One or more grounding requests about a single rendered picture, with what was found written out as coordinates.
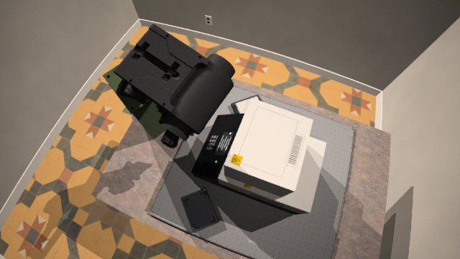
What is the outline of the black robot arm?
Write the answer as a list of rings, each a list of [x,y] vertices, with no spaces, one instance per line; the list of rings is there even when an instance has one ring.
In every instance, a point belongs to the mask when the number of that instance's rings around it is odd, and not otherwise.
[[[120,95],[157,105],[158,122],[166,128],[161,142],[175,148],[179,138],[203,131],[234,87],[235,69],[222,56],[206,58],[152,24],[113,72],[123,79]]]

